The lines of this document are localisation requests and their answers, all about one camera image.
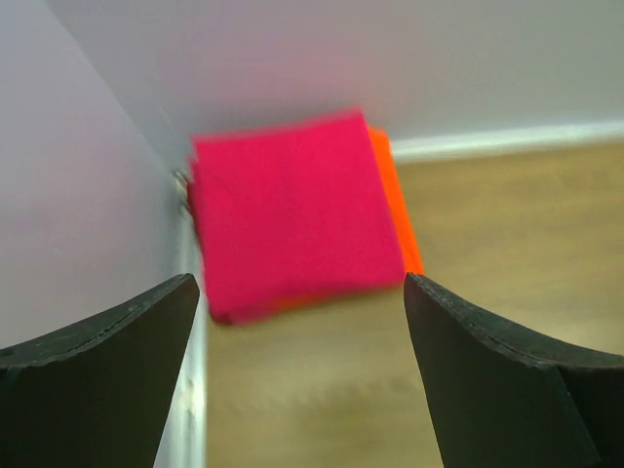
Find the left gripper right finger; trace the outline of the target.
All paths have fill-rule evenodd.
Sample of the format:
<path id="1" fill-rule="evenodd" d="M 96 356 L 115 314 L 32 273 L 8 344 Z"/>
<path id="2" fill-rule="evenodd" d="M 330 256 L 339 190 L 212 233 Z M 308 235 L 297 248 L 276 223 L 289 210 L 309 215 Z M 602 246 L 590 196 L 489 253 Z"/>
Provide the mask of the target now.
<path id="1" fill-rule="evenodd" d="M 534 331 L 408 274 L 404 303 L 447 467 L 619 467 L 623 359 Z"/>

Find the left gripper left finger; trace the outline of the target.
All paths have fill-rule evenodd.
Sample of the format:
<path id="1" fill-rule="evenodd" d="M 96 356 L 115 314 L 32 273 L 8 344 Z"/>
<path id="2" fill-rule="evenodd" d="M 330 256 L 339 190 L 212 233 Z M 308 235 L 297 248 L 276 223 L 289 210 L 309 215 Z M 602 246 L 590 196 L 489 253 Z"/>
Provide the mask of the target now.
<path id="1" fill-rule="evenodd" d="M 153 466 L 199 295 L 176 275 L 2 349 L 2 466 Z"/>

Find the crimson t shirt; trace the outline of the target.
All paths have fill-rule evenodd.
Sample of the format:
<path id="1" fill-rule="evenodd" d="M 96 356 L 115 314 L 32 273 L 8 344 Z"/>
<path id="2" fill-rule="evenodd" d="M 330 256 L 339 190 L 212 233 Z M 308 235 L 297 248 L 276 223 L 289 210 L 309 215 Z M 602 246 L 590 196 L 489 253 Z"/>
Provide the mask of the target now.
<path id="1" fill-rule="evenodd" d="M 189 204 L 215 321 L 254 322 L 404 278 L 360 110 L 255 132 L 196 135 L 192 148 Z"/>

